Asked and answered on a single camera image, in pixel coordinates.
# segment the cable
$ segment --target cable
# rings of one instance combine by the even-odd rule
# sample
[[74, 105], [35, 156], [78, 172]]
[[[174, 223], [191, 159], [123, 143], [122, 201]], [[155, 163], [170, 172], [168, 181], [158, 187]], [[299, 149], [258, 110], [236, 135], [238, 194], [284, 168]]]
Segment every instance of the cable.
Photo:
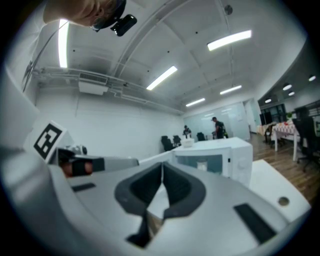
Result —
[[35, 58], [33, 65], [31, 66], [30, 70], [27, 72], [26, 80], [24, 83], [24, 87], [23, 87], [23, 93], [25, 93], [25, 90], [27, 88], [28, 82], [30, 80], [30, 77], [32, 75], [32, 72], [34, 71], [40, 57], [42, 56], [42, 54], [44, 53], [45, 49], [47, 48], [49, 42], [51, 41], [51, 39], [54, 37], [54, 35], [62, 28], [64, 27], [69, 21], [67, 21], [66, 23], [64, 23], [61, 27], [59, 27], [55, 32], [53, 32], [53, 34], [49, 37], [48, 41], [46, 41], [44, 47], [41, 49], [40, 53], [38, 54], [38, 56]]

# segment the white countertop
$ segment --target white countertop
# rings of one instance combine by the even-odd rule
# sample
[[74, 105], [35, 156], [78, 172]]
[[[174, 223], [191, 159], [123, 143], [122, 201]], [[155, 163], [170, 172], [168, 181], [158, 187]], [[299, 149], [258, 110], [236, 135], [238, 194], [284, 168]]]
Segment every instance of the white countertop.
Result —
[[251, 146], [250, 143], [242, 140], [238, 137], [226, 138], [226, 139], [214, 139], [206, 141], [198, 141], [193, 144], [192, 147], [177, 147], [173, 149], [173, 152], [180, 151], [198, 151], [198, 150], [215, 150], [215, 149], [224, 149], [224, 148], [242, 148]]
[[[299, 190], [264, 160], [252, 163], [249, 189], [277, 208], [289, 222], [311, 209]], [[278, 203], [281, 197], [288, 198], [289, 205], [281, 206]]]

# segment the table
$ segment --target table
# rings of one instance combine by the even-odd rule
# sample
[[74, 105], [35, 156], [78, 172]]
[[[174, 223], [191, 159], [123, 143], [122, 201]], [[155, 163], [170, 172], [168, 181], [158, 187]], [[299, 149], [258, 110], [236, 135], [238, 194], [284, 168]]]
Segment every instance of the table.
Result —
[[[264, 160], [252, 163], [249, 189], [278, 209], [289, 222], [293, 222], [311, 209], [305, 197], [285, 177]], [[281, 197], [289, 199], [281, 206]]]
[[293, 135], [293, 161], [297, 161], [297, 149], [298, 149], [298, 131], [293, 123], [285, 125], [284, 123], [278, 123], [272, 127], [272, 134], [274, 135], [274, 149], [278, 151], [278, 138], [286, 135]]
[[272, 123], [269, 123], [269, 124], [266, 124], [266, 125], [258, 125], [256, 127], [256, 133], [260, 134], [262, 136], [265, 136], [266, 130], [269, 128], [269, 126], [272, 126], [272, 125], [275, 125], [275, 124], [276, 124], [276, 122], [272, 122]]

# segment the office chair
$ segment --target office chair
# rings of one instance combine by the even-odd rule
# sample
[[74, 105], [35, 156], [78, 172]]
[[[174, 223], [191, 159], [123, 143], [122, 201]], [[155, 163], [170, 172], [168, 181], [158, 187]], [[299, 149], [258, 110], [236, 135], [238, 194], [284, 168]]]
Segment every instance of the office chair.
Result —
[[206, 140], [205, 135], [202, 132], [199, 132], [196, 136], [198, 137], [198, 142], [203, 142]]
[[181, 146], [181, 139], [178, 135], [173, 136], [173, 145], [177, 148]]
[[[297, 163], [301, 160], [308, 160], [307, 164], [303, 167], [303, 172], [306, 172], [306, 168], [310, 163], [315, 163], [320, 168], [319, 156], [315, 156], [314, 153], [320, 151], [320, 138], [316, 136], [314, 119], [312, 117], [305, 117], [301, 120], [293, 119], [294, 126], [300, 135], [299, 147], [301, 148], [304, 157], [299, 157]], [[307, 142], [307, 148], [304, 148], [304, 139]]]
[[171, 143], [171, 140], [168, 138], [168, 136], [162, 136], [161, 137], [161, 143], [163, 145], [164, 151], [170, 151], [173, 150], [175, 147]]

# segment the red and white tablecloth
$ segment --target red and white tablecloth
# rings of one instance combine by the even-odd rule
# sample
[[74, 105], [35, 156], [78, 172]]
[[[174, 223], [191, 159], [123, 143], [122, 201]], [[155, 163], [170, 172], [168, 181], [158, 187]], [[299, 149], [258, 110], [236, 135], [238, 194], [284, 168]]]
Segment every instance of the red and white tablecloth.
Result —
[[285, 125], [283, 122], [278, 123], [277, 125], [272, 127], [272, 131], [276, 131], [277, 133], [282, 133], [282, 134], [291, 134], [291, 135], [294, 135], [295, 133], [297, 135], [299, 134], [293, 123], [290, 123], [288, 125]]

